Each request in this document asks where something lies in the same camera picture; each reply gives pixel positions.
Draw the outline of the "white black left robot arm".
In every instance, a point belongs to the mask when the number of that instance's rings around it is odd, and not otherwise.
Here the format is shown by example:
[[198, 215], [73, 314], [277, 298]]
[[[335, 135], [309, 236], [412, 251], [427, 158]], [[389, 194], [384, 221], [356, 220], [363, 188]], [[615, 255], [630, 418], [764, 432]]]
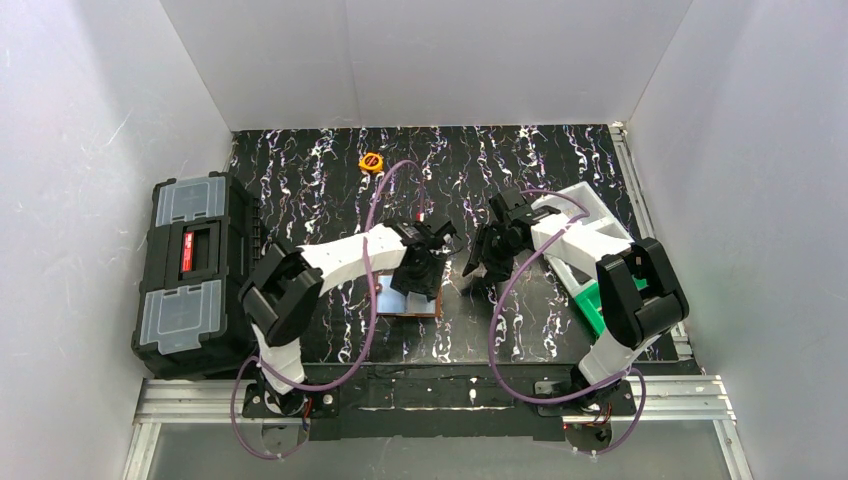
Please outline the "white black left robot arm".
[[346, 282], [373, 283], [376, 315], [437, 316], [446, 247], [456, 234], [446, 219], [395, 218], [333, 242], [272, 245], [239, 292], [268, 388], [279, 395], [310, 391], [300, 338], [321, 297]]

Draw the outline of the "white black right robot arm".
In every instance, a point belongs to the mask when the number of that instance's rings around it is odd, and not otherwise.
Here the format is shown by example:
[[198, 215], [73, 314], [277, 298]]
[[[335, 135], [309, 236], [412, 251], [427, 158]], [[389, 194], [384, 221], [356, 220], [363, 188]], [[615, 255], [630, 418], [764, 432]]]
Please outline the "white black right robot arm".
[[567, 393], [541, 398], [521, 394], [500, 372], [497, 383], [514, 398], [534, 405], [555, 405], [597, 397], [624, 379], [638, 356], [660, 336], [686, 319], [690, 306], [664, 246], [655, 238], [634, 240], [595, 228], [591, 210], [564, 191], [510, 188], [489, 201], [494, 220], [473, 237], [464, 275], [482, 270], [483, 282], [505, 283], [488, 334], [488, 359], [497, 370], [495, 333], [505, 299], [523, 272], [546, 257], [554, 270], [573, 267], [590, 278], [597, 294], [588, 315], [604, 328], [590, 351], [571, 370]]

